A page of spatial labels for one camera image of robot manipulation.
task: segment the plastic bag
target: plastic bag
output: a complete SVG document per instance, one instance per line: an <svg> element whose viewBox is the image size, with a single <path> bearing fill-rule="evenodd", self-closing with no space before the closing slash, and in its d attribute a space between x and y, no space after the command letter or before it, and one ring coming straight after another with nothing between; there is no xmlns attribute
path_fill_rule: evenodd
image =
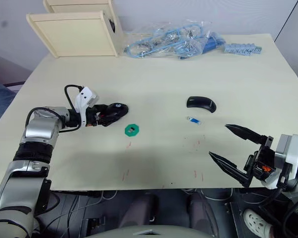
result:
<svg viewBox="0 0 298 238"><path fill-rule="evenodd" d="M178 56L185 59L197 56L225 43L209 28L209 22L192 20L180 24L152 24L127 33L124 53L133 58Z"/></svg>

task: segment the green hexagonal nut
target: green hexagonal nut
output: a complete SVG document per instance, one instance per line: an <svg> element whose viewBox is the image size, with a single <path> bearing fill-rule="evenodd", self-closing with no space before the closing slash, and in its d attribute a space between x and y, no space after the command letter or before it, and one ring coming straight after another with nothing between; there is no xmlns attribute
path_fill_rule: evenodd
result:
<svg viewBox="0 0 298 238"><path fill-rule="evenodd" d="M135 136L138 134L138 132L139 132L139 126L137 126L136 124L129 124L125 128L125 134L127 136Z"/></svg>

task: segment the robotic arm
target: robotic arm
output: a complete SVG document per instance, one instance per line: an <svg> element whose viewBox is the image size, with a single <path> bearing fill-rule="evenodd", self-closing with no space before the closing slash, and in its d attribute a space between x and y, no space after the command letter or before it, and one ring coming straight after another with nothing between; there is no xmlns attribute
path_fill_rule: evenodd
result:
<svg viewBox="0 0 298 238"><path fill-rule="evenodd" d="M249 187L255 177L266 188L277 189L265 202L266 204L280 193L292 200L294 205L283 218L282 229L286 237L293 237L286 231L286 221L294 211L298 214L298 135L282 134L276 151L273 151L270 148L273 142L271 136L257 134L239 125L227 124L225 126L242 139L249 139L260 144L259 150L248 157L244 167L246 173L238 170L237 165L226 158L212 152L209 152L209 155L225 173L238 180L244 187Z"/></svg>
<svg viewBox="0 0 298 238"><path fill-rule="evenodd" d="M79 89L75 108L67 94L69 86ZM27 117L18 151L0 184L0 237L31 237L34 216L43 213L48 203L51 181L46 177L59 133L108 126L128 112L120 103L95 105L98 96L88 87L68 85L65 92L72 109L34 108Z"/></svg>

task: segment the white shoe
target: white shoe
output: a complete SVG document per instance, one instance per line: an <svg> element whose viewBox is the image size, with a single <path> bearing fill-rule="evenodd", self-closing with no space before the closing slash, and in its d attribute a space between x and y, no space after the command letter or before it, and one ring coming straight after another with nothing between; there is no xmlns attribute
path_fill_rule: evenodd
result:
<svg viewBox="0 0 298 238"><path fill-rule="evenodd" d="M250 209L244 211L244 222L246 226L260 238L269 238L271 224L264 221L258 214Z"/></svg>

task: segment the tabletop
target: tabletop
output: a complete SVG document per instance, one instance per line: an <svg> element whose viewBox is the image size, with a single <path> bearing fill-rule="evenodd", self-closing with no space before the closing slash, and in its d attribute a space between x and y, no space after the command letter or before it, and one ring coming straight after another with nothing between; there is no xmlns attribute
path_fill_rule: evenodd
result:
<svg viewBox="0 0 298 238"><path fill-rule="evenodd" d="M298 134L298 78L270 35L224 38L254 43L262 53L248 57L217 49L185 60L47 55L0 119L0 181L28 112L39 106L70 108L64 86L77 84L96 91L99 104L124 103L129 112L108 127L60 134L48 176L52 190L241 187L208 152L242 170L259 148L231 133L226 123L274 137L273 149L281 134ZM73 100L76 93L70 91ZM217 110L187 108L190 96L212 99ZM134 137L125 135L129 124L139 126ZM254 179L251 186L261 183Z"/></svg>

